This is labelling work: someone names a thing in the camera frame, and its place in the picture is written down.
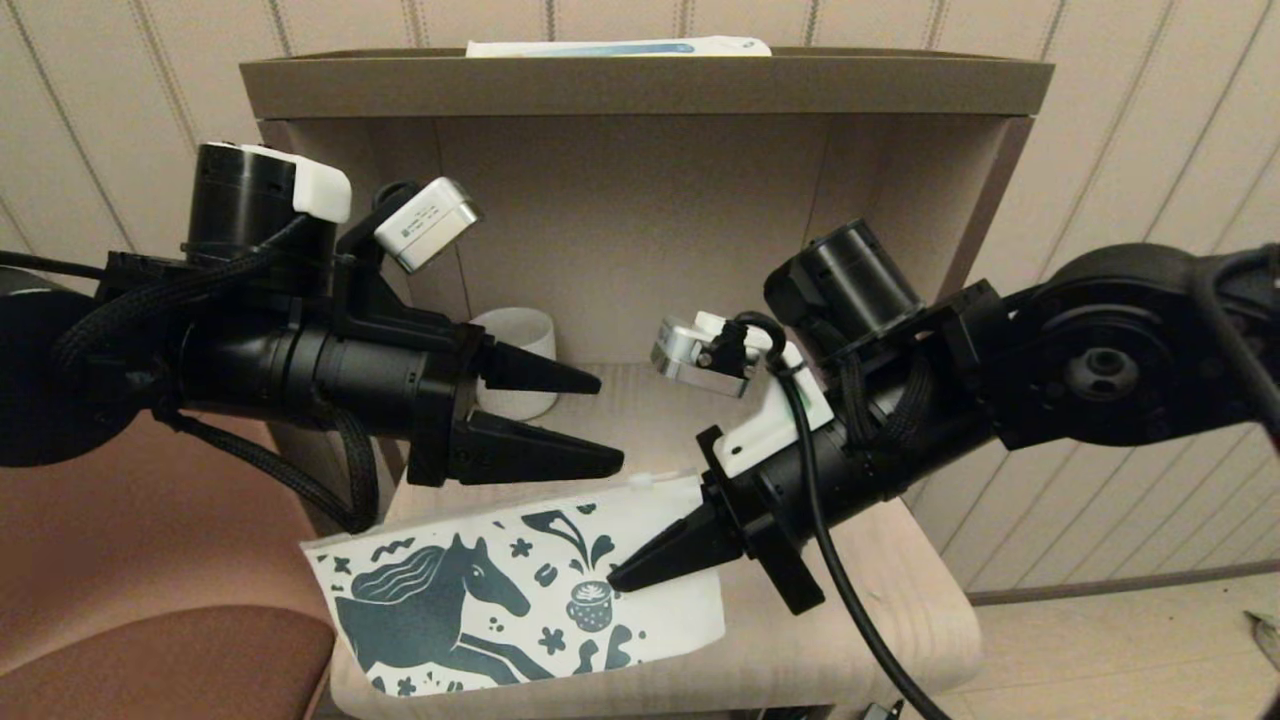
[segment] braided cable sleeve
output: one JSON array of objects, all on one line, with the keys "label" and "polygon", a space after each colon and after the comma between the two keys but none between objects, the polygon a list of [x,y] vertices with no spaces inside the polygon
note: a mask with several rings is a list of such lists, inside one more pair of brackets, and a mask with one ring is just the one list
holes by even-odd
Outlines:
[{"label": "braided cable sleeve", "polygon": [[367,530],[376,520],[378,470],[372,443],[364,433],[364,425],[360,420],[344,410],[334,410],[333,420],[342,436],[343,448],[347,454],[347,473],[351,483],[349,510],[333,491],[319,480],[253,441],[182,415],[168,402],[160,404],[151,414],[175,432],[201,439],[271,475],[280,484],[311,502],[348,533]]},{"label": "braided cable sleeve", "polygon": [[884,424],[876,429],[868,410],[870,397],[867,395],[861,363],[856,352],[849,354],[840,365],[840,391],[845,401],[845,414],[849,418],[850,446],[859,450],[888,451],[910,448],[915,432],[924,419],[925,409],[933,397],[934,386],[933,368],[927,357],[916,354],[911,360],[911,370],[908,374],[902,397],[884,419]]},{"label": "braided cable sleeve", "polygon": [[78,380],[77,373],[84,356],[100,342],[124,328],[172,310],[175,305],[225,290],[268,270],[284,246],[317,222],[308,215],[297,215],[250,255],[170,282],[131,290],[96,307],[58,338],[51,357],[54,372],[72,382]]}]

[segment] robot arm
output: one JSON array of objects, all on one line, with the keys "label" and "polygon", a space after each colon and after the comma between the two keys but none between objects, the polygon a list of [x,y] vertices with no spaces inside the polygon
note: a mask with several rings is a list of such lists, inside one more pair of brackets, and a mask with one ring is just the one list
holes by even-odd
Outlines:
[{"label": "robot arm", "polygon": [[[1235,261],[1243,269],[1220,278],[1215,299],[1272,396],[1275,251]],[[765,300],[827,380],[823,397],[808,369],[796,373],[827,523],[897,497],[993,437],[1010,450],[1062,437],[1138,446],[1247,420],[1262,420],[1275,437],[1267,398],[1233,370],[1242,359],[1224,350],[1196,300],[1197,282],[1222,263],[1114,246],[1009,299],[983,281],[925,309],[865,223],[814,241],[769,275]],[[690,328],[668,319],[654,361],[675,379],[741,395],[748,373],[718,359],[732,357],[717,343],[718,328],[732,325],[707,315]],[[712,346],[718,352],[705,351]],[[797,363],[799,354],[788,355],[788,366]],[[703,507],[622,564],[609,577],[614,587],[639,589],[746,553],[792,612],[823,601],[800,561],[814,519],[795,425],[777,380],[765,382],[773,387],[759,414],[698,436],[709,468]]]},{"label": "robot arm", "polygon": [[[99,281],[91,299],[0,266],[0,466],[76,457],[151,410],[303,492],[351,532],[374,520],[372,478],[355,477],[372,473],[371,434],[410,441],[413,484],[621,468],[617,450],[472,407],[477,377],[498,389],[581,393],[598,392],[599,379],[408,307],[383,281],[387,254],[417,270],[479,220],[460,187],[389,186],[334,242],[349,205],[334,168],[206,143],[184,261],[113,252],[96,269],[0,254],[0,265]],[[360,507],[343,509],[284,460],[179,410],[339,430]]]}]

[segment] wooden shelf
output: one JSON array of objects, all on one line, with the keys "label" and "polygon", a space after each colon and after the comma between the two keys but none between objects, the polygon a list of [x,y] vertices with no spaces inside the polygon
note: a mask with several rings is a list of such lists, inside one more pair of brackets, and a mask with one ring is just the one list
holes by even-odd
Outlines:
[{"label": "wooden shelf", "polygon": [[259,119],[951,113],[1034,115],[1053,65],[902,50],[772,58],[463,58],[358,50],[243,63]]}]

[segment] horse illustration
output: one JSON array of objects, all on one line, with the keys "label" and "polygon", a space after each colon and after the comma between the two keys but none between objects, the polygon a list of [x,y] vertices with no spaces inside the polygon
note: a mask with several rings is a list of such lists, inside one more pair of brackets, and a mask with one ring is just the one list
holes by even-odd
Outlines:
[{"label": "horse illustration", "polygon": [[448,548],[424,547],[404,560],[352,579],[351,598],[337,598],[338,621],[362,670],[375,662],[443,667],[488,675],[498,684],[552,674],[512,644],[494,643],[462,632],[462,603],[470,594],[500,605],[517,618],[529,614],[529,600],[490,560],[484,538],[474,548],[453,536]]}]

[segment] black cable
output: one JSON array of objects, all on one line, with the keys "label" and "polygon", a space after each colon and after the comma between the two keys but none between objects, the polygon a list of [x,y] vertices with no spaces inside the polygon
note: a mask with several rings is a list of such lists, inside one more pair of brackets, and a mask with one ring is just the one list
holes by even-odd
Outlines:
[{"label": "black cable", "polygon": [[[854,619],[854,625],[858,628],[859,634],[863,635],[863,639],[867,641],[867,647],[872,651],[876,661],[879,662],[884,674],[893,682],[893,685],[902,693],[902,697],[920,712],[924,720],[951,720],[946,712],[929,700],[929,696],[915,684],[915,680],[911,679],[897,659],[893,657],[893,652],[884,644],[884,639],[881,638],[870,615],[867,614],[867,609],[863,607],[861,601],[858,598],[854,584],[849,582],[849,574],[845,571],[844,562],[840,561],[840,552],[836,550],[836,543],[831,539],[831,529],[827,527],[827,520],[822,514],[822,498],[818,496],[818,478],[815,471],[818,461],[813,447],[813,430],[809,428],[809,416],[805,413],[804,401],[800,398],[800,386],[796,383],[795,372],[787,368],[785,360],[782,360],[782,351],[786,348],[787,342],[782,325],[763,313],[753,311],[740,313],[733,318],[733,322],[755,325],[769,333],[769,338],[773,341],[773,346],[765,354],[765,359],[771,360],[769,372],[773,373],[773,377],[782,386],[782,393],[787,398],[787,407],[795,419],[796,434],[800,442],[800,474],[809,492],[814,538],[818,541],[819,550],[822,550],[822,559],[827,564],[831,579],[836,583],[836,592],[840,593],[840,600],[845,602],[850,618]],[[932,372],[928,375],[927,380],[919,380],[919,383],[928,383],[928,391],[932,392]],[[920,389],[915,391],[916,400],[920,392]],[[906,393],[904,392],[902,401],[900,402],[905,401]]]},{"label": "black cable", "polygon": [[1277,254],[1280,246],[1268,245],[1210,261],[1197,272],[1192,282],[1192,300],[1201,319],[1217,340],[1228,369],[1271,436],[1271,442],[1280,447],[1280,387],[1231,324],[1217,293],[1219,286],[1228,278],[1267,266],[1276,261]]},{"label": "black cable", "polygon": [[329,419],[342,436],[347,455],[347,477],[351,484],[351,507],[329,488],[275,452],[237,434],[201,423],[178,413],[172,401],[157,405],[151,414],[174,432],[186,433],[262,470],[284,487],[316,506],[343,530],[360,533],[378,519],[378,465],[372,443],[364,424],[351,413],[324,405]]},{"label": "black cable", "polygon": [[840,552],[836,550],[836,543],[831,539],[831,529],[822,515],[822,500],[818,496],[818,479],[814,473],[818,462],[814,455],[809,418],[805,415],[804,402],[800,400],[800,388],[796,386],[795,378],[780,377],[778,382],[782,383],[782,392],[787,396],[787,406],[791,409],[791,415],[796,421],[796,433],[800,436],[800,473],[804,478],[805,488],[809,491],[809,507],[813,511],[813,537],[818,541],[818,548],[822,550],[822,560],[827,564],[831,579],[836,583],[836,592],[840,593],[840,600],[845,602],[849,616],[852,618],[859,634],[867,641],[867,647],[872,651],[876,661],[879,662],[879,666],[888,675],[888,679],[893,682],[899,692],[902,693],[902,697],[919,711],[924,720],[950,720],[947,714],[929,700],[929,696],[915,684],[915,680],[911,679],[897,659],[893,657],[893,652],[884,643],[884,639],[881,638],[870,615],[867,614],[867,609],[863,607],[861,601],[858,598],[854,584],[849,582],[845,565],[840,561]]},{"label": "black cable", "polygon": [[777,320],[764,313],[746,310],[733,316],[732,322],[742,325],[753,325],[768,333],[771,345],[768,352],[764,354],[764,361],[768,363],[771,369],[786,369],[786,364],[782,360],[782,351],[787,348],[787,333]]},{"label": "black cable", "polygon": [[113,334],[143,320],[168,313],[174,306],[227,290],[270,269],[276,254],[307,232],[315,223],[310,215],[297,215],[289,224],[253,249],[253,252],[180,278],[138,287],[100,305],[72,325],[54,343],[54,372],[77,383],[84,355]]},{"label": "black cable", "polygon": [[106,272],[102,270],[102,268],[81,265],[79,263],[49,260],[47,258],[37,258],[35,255],[26,255],[22,252],[8,252],[4,250],[0,250],[0,265],[5,268],[22,268],[24,270],[41,270],[59,275],[74,275],[77,278],[88,278],[91,281],[100,281],[106,275]]}]

